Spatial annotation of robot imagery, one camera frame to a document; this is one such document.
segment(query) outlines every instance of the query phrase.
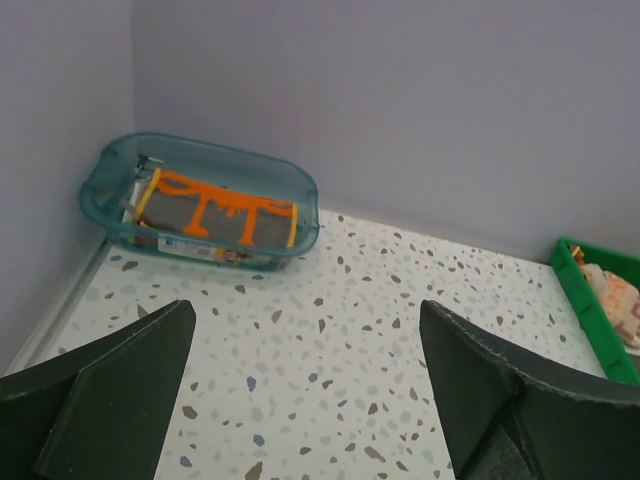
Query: yellow edge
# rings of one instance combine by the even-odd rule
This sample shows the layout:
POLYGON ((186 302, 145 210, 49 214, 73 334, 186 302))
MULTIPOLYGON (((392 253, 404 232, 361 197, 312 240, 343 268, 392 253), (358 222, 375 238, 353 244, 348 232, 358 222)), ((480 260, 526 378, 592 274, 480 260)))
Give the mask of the yellow edge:
POLYGON ((291 215, 291 232, 289 232, 289 241, 287 242, 287 248, 293 247, 296 240, 296 228, 298 227, 298 204, 293 204, 293 213, 291 215))
POLYGON ((136 206, 136 215, 135 215, 136 222, 140 221, 140 216, 144 211, 144 207, 146 207, 147 203, 149 203, 151 194, 156 189, 156 185, 158 184, 158 180, 160 180, 161 173, 162 173, 162 170, 159 168, 156 168, 155 171, 153 172, 153 177, 151 177, 151 183, 145 190, 144 195, 142 196, 142 200, 140 200, 140 203, 136 206))

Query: baseboard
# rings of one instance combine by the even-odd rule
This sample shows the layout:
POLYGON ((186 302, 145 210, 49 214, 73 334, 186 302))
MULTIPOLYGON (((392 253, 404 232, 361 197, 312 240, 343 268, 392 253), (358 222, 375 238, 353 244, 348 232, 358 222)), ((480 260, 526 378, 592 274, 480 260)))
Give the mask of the baseboard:
POLYGON ((84 294, 96 269, 102 263, 108 250, 106 240, 97 243, 96 247, 80 262, 77 270, 60 289, 58 295, 49 305, 40 321, 22 344, 18 354, 9 364, 5 375, 24 370, 37 362, 40 352, 55 335, 57 327, 64 322, 74 310, 84 294))

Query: gray wall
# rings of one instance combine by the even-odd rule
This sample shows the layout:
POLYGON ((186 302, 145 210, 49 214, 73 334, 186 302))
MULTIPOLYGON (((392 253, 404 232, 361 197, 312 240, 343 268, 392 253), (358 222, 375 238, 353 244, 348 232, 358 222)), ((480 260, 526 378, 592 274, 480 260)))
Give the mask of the gray wall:
POLYGON ((76 194, 133 129, 131 2, 0 2, 0 371, 95 246, 76 194))
POLYGON ((638 0, 136 0, 134 25, 138 129, 505 252, 640 253, 638 0))

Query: storage container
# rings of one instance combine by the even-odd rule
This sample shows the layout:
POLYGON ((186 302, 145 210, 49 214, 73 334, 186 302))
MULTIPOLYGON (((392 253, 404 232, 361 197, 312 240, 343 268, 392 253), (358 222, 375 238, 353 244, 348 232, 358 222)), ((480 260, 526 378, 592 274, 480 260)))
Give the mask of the storage container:
POLYGON ((132 134, 107 145, 82 185, 80 206, 122 248, 263 271, 278 270, 309 251, 319 232, 318 190, 301 168, 266 155, 157 133, 132 134), (297 212, 291 246, 221 242, 132 221, 127 210, 139 200, 156 168, 236 192, 293 202, 297 212))
POLYGON ((567 238, 558 241, 551 257, 551 266, 607 377, 618 382, 640 385, 640 374, 634 365, 634 361, 640 363, 640 360, 627 353, 580 267, 571 256, 570 245, 582 249, 587 263, 595 263, 602 270, 615 273, 636 288, 640 286, 640 259, 567 238))

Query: terrazzo floor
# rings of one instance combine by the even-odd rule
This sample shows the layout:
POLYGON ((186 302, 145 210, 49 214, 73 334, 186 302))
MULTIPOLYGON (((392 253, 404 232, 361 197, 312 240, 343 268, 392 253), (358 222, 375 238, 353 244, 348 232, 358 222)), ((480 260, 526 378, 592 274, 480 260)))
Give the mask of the terrazzo floor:
POLYGON ((156 480, 453 479, 423 299, 602 375, 550 267, 328 211, 321 221, 316 247, 272 274, 112 248, 39 360, 192 302, 156 480))

